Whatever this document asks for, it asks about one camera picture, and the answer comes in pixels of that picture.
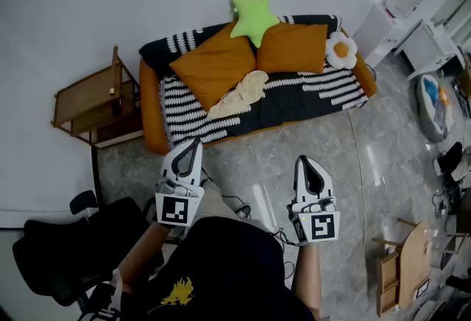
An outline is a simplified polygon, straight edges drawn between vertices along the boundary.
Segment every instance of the green star pillow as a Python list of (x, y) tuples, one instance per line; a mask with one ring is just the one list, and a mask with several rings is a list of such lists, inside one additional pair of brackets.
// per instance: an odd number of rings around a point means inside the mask
[(280, 19), (273, 15), (268, 8), (269, 0), (232, 0), (238, 11), (238, 21), (231, 38), (246, 35), (256, 48), (262, 44), (265, 31), (280, 23)]

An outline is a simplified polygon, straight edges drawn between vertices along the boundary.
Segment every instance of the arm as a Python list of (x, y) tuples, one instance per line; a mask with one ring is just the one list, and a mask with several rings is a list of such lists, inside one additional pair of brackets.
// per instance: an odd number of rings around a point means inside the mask
[(318, 244), (300, 247), (292, 290), (311, 310), (314, 319), (320, 320), (322, 290)]
[(147, 281), (169, 232), (168, 228), (153, 222), (127, 253), (118, 266), (124, 292), (132, 293), (133, 288)]

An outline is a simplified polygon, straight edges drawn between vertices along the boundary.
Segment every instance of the marble floor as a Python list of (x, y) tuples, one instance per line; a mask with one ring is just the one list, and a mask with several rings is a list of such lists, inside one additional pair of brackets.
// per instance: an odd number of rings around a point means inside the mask
[[(322, 243), (320, 251), (322, 314), (333, 320), (377, 319), (375, 259), (384, 251), (371, 238), (405, 238), (409, 229), (397, 223), (398, 217), (428, 220), (440, 231), (436, 245), (442, 242), (445, 218), (435, 217), (431, 202), (442, 184), (433, 172), (432, 159), (457, 141), (471, 144), (471, 122), (464, 121), (449, 85), (455, 124), (447, 139), (432, 144), (421, 132), (415, 82), (407, 81), (410, 70), (404, 60), (390, 54), (376, 73), (378, 93), (362, 108), (218, 144), (203, 153), (203, 165), (224, 195), (242, 198), (252, 206), (253, 219), (273, 231), (282, 227), (292, 240), (294, 230), (286, 205), (294, 196), (296, 158), (307, 155), (330, 173), (341, 212), (340, 236), (337, 241)], [(99, 150), (105, 202), (132, 197), (143, 208), (154, 194), (161, 161), (143, 139)], [(466, 186), (471, 185), (469, 177)], [(236, 199), (225, 200), (234, 208), (239, 205)], [(453, 223), (450, 217), (448, 230)], [(296, 257), (297, 248), (286, 247), (285, 261), (296, 263)], [(428, 291), (411, 309), (390, 314), (385, 320), (411, 320), (423, 301), (448, 296), (452, 289), (438, 291), (438, 284), (451, 272), (462, 275), (470, 262), (467, 241), (445, 270), (432, 269)], [(286, 271), (291, 272), (291, 265), (286, 265)], [(291, 278), (286, 285), (291, 286)]]

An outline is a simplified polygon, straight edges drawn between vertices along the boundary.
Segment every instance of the black t-shirt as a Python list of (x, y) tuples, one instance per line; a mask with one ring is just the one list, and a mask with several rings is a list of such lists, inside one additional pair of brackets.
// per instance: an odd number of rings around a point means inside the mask
[[(268, 233), (231, 219), (204, 218), (146, 288), (123, 294), (121, 319), (313, 320), (285, 287), (284, 276), (281, 246)], [(114, 287), (101, 285), (95, 292), (90, 307), (107, 308)]]

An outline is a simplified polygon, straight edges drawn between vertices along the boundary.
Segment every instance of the orange sofa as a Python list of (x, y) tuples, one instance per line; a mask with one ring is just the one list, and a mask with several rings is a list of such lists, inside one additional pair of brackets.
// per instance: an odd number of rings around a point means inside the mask
[[(376, 83), (373, 80), (373, 77), (369, 72), (366, 63), (363, 61), (363, 58), (360, 56), (360, 54), (357, 54), (356, 57), (356, 66), (351, 71), (357, 78), (361, 87), (364, 89), (364, 93), (366, 94), (366, 96), (371, 97), (377, 91)], [(161, 155), (165, 155), (169, 151), (169, 145), (167, 144), (167, 137), (163, 126), (162, 113), (160, 110), (160, 80), (154, 70), (152, 70), (152, 68), (150, 68), (146, 64), (146, 62), (144, 62), (144, 60), (141, 60), (141, 65), (139, 68), (139, 83), (141, 84), (142, 125), (144, 129), (144, 138), (146, 139), (146, 144), (151, 150)], [(297, 122), (286, 122), (281, 126), (287, 126), (293, 123)], [(275, 128), (277, 127), (270, 127), (267, 129), (257, 130), (247, 135), (252, 135), (259, 133), (260, 131)], [(208, 143), (205, 146), (212, 146), (223, 141), (228, 141), (230, 139), (237, 138), (240, 138), (240, 136), (225, 138), (220, 141)]]

